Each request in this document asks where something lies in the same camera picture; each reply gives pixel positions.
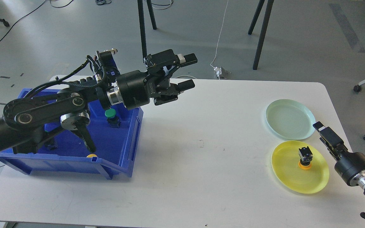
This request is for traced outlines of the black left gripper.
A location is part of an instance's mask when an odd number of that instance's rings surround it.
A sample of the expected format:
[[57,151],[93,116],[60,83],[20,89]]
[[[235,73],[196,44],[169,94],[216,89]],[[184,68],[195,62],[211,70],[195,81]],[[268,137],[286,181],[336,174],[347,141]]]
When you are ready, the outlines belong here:
[[170,82],[173,73],[182,67],[198,62],[194,53],[188,55],[175,54],[168,49],[144,58],[147,71],[132,71],[116,77],[116,83],[123,98],[123,104],[128,109],[134,109],[150,103],[162,105],[178,99],[178,95],[195,87],[189,79],[178,84]]

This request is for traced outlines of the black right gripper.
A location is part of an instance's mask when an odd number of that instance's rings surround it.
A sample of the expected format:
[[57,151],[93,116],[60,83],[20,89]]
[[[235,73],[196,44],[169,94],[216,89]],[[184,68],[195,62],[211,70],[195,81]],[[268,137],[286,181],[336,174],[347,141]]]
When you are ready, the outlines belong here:
[[356,175],[365,171],[365,155],[356,152],[345,152],[344,141],[330,128],[321,122],[313,124],[313,128],[320,134],[320,140],[328,148],[332,157],[337,160],[334,169],[348,186],[357,186]]

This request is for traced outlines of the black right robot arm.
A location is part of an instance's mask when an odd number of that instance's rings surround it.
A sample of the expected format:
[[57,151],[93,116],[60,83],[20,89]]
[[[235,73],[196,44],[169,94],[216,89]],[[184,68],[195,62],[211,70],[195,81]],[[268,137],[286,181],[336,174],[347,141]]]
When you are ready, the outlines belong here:
[[[321,122],[314,123],[313,128],[320,134],[320,140],[336,160],[335,171],[348,186],[360,186],[365,195],[365,155],[349,152],[344,141]],[[365,219],[365,212],[361,212],[360,216]]]

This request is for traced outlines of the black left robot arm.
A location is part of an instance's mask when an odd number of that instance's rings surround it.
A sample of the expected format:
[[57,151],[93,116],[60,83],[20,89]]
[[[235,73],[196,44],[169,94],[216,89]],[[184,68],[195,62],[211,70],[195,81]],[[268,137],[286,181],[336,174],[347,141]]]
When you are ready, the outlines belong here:
[[197,63],[195,54],[165,50],[144,57],[146,71],[120,74],[113,55],[116,49],[97,52],[75,71],[44,83],[23,98],[10,101],[0,116],[0,152],[12,148],[15,154],[37,153],[39,148],[64,130],[80,137],[90,153],[96,146],[87,126],[90,102],[98,100],[104,110],[122,103],[128,110],[149,104],[162,105],[194,88],[193,80],[170,82],[173,73]]

